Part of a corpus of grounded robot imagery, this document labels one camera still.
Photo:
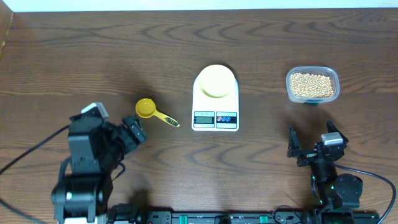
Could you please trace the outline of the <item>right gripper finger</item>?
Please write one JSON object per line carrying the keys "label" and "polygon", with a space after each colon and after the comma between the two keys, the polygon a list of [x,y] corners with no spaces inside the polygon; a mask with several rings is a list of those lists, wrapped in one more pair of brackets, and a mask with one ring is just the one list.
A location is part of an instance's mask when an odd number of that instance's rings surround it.
{"label": "right gripper finger", "polygon": [[326,122],[326,128],[328,130],[328,134],[338,133],[340,135],[343,143],[349,143],[348,138],[341,131],[338,130],[338,128],[333,124],[332,120],[329,119]]}
{"label": "right gripper finger", "polygon": [[292,126],[288,129],[289,145],[287,150],[287,157],[297,157],[301,154],[301,146],[297,138],[297,133]]}

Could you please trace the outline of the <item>yellow measuring scoop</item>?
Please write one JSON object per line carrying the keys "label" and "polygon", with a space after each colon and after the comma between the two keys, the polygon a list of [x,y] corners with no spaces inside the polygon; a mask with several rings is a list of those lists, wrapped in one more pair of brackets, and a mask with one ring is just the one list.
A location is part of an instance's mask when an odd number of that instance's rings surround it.
{"label": "yellow measuring scoop", "polygon": [[174,119],[171,116],[168,116],[164,113],[159,112],[156,108],[154,101],[150,98],[140,99],[136,103],[135,109],[136,109],[136,113],[141,118],[151,118],[151,117],[155,116],[173,127],[177,128],[180,126],[180,123],[176,119]]}

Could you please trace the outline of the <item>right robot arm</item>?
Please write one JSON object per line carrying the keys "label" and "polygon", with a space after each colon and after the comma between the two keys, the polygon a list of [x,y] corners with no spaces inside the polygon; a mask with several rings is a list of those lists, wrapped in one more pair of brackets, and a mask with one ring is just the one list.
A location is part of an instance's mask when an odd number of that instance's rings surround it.
{"label": "right robot arm", "polygon": [[359,208],[363,181],[352,174],[338,174],[335,162],[345,154],[349,143],[332,121],[326,122],[328,132],[321,135],[312,149],[302,149],[293,127],[288,129],[287,157],[297,160],[299,167],[309,166],[313,194],[325,210]]}

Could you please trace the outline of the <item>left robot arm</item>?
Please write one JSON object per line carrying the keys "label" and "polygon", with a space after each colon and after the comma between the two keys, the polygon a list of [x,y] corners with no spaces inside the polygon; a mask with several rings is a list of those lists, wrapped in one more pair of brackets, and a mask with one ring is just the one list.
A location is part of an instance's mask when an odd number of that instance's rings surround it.
{"label": "left robot arm", "polygon": [[126,154],[146,141],[138,116],[126,116],[115,125],[95,115],[79,114],[70,118],[68,144],[70,158],[60,166],[51,199],[55,219],[69,218],[95,222],[107,212],[113,190],[113,170]]}

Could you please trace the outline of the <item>white digital kitchen scale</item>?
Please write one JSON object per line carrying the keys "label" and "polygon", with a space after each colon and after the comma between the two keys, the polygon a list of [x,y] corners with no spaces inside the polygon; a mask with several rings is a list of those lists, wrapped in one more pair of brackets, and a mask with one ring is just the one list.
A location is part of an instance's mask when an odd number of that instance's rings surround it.
{"label": "white digital kitchen scale", "polygon": [[239,85],[233,78],[233,89],[224,97],[213,98],[201,89],[200,76],[193,84],[192,122],[194,131],[235,132],[239,129]]}

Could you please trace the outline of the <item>pale yellow bowl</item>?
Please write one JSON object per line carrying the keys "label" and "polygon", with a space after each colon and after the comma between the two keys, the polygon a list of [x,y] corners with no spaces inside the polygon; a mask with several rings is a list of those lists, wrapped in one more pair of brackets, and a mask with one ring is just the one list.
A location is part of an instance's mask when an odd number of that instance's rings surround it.
{"label": "pale yellow bowl", "polygon": [[209,65],[198,75],[200,90],[212,98],[222,98],[231,94],[236,85],[233,72],[224,65]]}

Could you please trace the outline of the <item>clear plastic container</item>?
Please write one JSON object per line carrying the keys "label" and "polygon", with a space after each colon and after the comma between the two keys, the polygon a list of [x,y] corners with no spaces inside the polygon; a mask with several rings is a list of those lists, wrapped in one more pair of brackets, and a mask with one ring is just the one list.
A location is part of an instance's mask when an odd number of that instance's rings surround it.
{"label": "clear plastic container", "polygon": [[[328,98],[297,97],[292,93],[292,90],[290,88],[289,78],[293,73],[309,73],[309,74],[317,74],[317,75],[320,74],[320,75],[324,75],[326,77],[330,77],[332,87],[333,87],[333,90],[335,91],[335,94],[332,97],[328,97]],[[294,103],[326,103],[326,102],[331,102],[331,101],[337,99],[338,95],[340,94],[340,81],[339,81],[337,73],[329,67],[319,67],[319,66],[295,67],[295,68],[291,69],[286,76],[286,88],[287,88],[287,94],[288,94],[289,100],[291,102],[294,102]]]}

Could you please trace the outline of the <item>soybeans in container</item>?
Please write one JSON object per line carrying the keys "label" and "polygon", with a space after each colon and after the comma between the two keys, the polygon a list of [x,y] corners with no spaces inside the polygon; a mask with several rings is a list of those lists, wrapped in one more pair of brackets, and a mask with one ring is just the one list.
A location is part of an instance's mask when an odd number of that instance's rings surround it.
{"label": "soybeans in container", "polygon": [[331,78],[320,74],[293,73],[290,78],[292,93],[302,98],[328,98],[335,94]]}

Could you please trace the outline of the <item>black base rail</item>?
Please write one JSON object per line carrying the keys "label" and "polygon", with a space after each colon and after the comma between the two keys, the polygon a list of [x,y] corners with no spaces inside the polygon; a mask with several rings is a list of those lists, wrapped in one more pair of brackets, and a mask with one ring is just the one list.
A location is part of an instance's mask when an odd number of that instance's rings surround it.
{"label": "black base rail", "polygon": [[119,204],[108,211],[104,222],[110,224],[377,224],[379,220],[379,215],[371,212],[340,210],[318,214],[317,209],[299,212],[286,205],[281,205],[271,212],[176,212]]}

